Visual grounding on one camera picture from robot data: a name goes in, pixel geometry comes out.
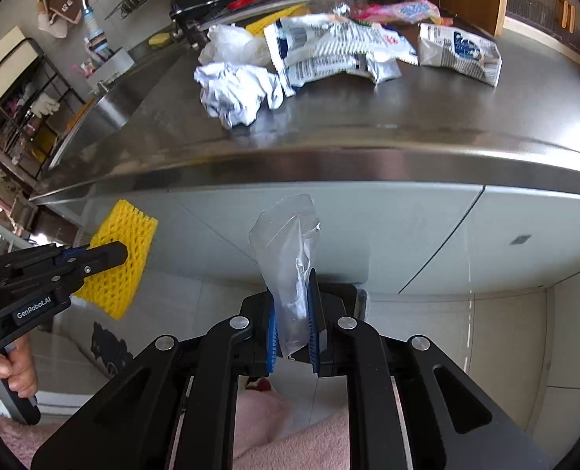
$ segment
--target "white plastic bag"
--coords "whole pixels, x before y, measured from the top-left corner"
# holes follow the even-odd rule
[[[320,240],[320,219],[308,194],[263,211],[249,234],[255,259],[275,304],[281,354],[309,342],[307,281]]]
[[[253,37],[239,26],[214,25],[207,33],[210,42],[198,57],[201,65],[226,62],[233,65],[258,65],[270,63],[268,45],[263,37]]]

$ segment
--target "white glove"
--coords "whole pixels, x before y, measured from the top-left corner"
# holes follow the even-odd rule
[[[59,111],[59,103],[46,93],[40,93],[37,100],[31,104],[31,111],[38,117],[53,114]]]

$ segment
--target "stainless steel countertop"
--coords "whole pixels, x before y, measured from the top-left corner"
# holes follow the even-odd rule
[[[580,67],[518,34],[497,38],[497,88],[399,62],[374,87],[339,74],[262,106],[229,133],[207,116],[183,55],[128,123],[50,170],[38,204],[102,193],[231,183],[418,180],[580,194]]]

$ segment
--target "crumpled paper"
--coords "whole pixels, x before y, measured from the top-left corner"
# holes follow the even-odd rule
[[[220,62],[197,67],[194,80],[202,86],[201,102],[209,116],[220,118],[223,127],[251,125],[262,101],[270,109],[284,100],[281,82],[276,74],[254,65]]]

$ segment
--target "screw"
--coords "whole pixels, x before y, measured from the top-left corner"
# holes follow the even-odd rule
[[[358,321],[350,316],[343,316],[338,320],[338,326],[346,330],[354,329],[357,325]]]
[[[229,320],[229,325],[237,329],[247,328],[248,323],[248,318],[246,316],[234,316]]]
[[[429,342],[429,339],[422,336],[416,336],[411,340],[411,345],[416,348],[416,350],[425,351],[428,350],[432,344]]]
[[[155,348],[161,351],[170,350],[170,348],[175,346],[175,339],[172,336],[162,336],[157,338],[155,342]]]

